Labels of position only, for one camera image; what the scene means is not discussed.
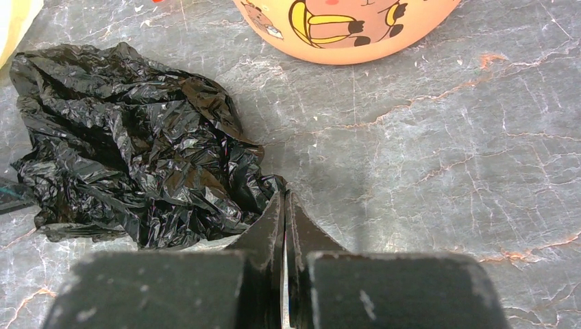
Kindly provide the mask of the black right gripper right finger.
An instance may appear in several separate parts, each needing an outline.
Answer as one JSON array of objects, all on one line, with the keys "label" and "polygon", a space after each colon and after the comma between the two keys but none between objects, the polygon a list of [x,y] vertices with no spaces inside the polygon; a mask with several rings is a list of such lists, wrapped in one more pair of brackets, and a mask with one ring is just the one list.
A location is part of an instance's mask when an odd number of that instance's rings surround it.
[{"label": "black right gripper right finger", "polygon": [[508,328],[497,291],[472,257],[354,253],[285,196],[293,328]]}]

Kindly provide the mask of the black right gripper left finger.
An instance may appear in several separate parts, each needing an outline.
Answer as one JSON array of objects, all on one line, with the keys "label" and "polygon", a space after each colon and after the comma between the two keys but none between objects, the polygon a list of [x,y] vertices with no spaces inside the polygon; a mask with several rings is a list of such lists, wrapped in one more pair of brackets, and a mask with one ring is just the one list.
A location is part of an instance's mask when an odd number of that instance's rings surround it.
[{"label": "black right gripper left finger", "polygon": [[281,328],[284,194],[222,250],[101,252],[74,266],[44,328]]}]

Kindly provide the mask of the black plastic trash bag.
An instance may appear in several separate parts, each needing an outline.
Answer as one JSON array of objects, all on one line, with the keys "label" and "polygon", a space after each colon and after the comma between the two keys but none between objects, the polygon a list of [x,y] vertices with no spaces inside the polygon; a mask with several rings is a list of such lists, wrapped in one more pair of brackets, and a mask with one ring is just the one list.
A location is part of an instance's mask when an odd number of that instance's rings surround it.
[{"label": "black plastic trash bag", "polygon": [[50,241],[182,249],[244,232],[284,188],[220,84],[127,43],[20,52],[10,79],[32,144],[12,166]]}]

